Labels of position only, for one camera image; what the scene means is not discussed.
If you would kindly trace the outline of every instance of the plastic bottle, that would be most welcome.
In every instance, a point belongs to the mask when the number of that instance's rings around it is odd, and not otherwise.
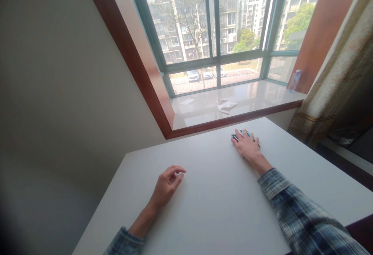
[[[288,92],[290,92],[290,93],[294,92],[296,86],[298,85],[301,73],[302,73],[301,70],[296,70],[296,72],[293,73],[293,75],[290,79],[290,85],[289,85],[289,88],[288,88]]]

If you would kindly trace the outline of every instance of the curtain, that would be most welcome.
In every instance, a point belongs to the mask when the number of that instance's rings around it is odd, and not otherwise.
[[[314,148],[373,65],[373,0],[358,0],[288,132]]]

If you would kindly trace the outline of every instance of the plaid shirt sleeve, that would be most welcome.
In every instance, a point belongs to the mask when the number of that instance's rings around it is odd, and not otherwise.
[[[104,255],[139,255],[144,244],[145,239],[131,235],[125,227],[121,227]]]
[[[270,200],[294,254],[369,254],[341,223],[277,169],[267,171],[258,183]]]

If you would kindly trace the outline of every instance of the car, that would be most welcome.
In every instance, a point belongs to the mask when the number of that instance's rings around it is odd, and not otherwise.
[[[220,77],[227,77],[227,74],[225,73],[225,70],[223,67],[220,67]]]
[[[200,81],[201,74],[198,70],[190,70],[187,72],[189,82]]]
[[[203,79],[212,79],[212,78],[214,78],[214,75],[213,75],[213,73],[210,70],[202,72],[202,74],[203,74]]]

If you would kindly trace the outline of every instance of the shirt cuff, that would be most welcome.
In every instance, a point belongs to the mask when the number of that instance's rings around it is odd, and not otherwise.
[[[134,254],[141,250],[145,239],[131,235],[123,226],[106,249],[106,254]]]
[[[272,168],[264,173],[258,180],[260,187],[269,200],[273,199],[279,192],[291,185],[276,168]]]

